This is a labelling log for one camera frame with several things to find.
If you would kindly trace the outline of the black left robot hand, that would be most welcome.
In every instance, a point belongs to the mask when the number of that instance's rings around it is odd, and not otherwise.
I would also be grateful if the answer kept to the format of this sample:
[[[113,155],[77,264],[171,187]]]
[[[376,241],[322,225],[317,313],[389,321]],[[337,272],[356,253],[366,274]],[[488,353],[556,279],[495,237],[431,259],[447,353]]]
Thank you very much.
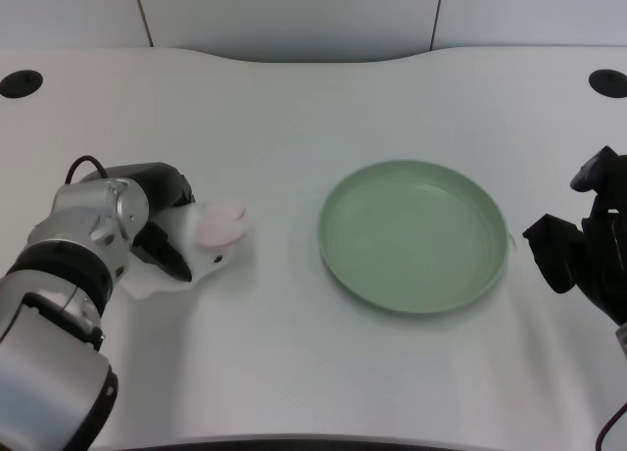
[[[183,256],[172,245],[173,237],[156,222],[156,217],[163,211],[195,201],[186,177],[165,163],[111,167],[106,168],[105,172],[109,177],[135,181],[148,200],[148,222],[134,237],[131,252],[142,262],[156,266],[174,279],[190,282],[191,271]]]

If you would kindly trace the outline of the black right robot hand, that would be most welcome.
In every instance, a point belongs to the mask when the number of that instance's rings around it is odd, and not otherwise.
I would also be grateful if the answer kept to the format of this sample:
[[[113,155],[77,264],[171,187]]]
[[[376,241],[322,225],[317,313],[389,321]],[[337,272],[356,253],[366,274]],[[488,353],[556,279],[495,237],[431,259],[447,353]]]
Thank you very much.
[[[571,180],[593,191],[580,225],[545,214],[523,232],[544,280],[556,293],[577,286],[618,326],[626,323],[626,157],[605,146]]]

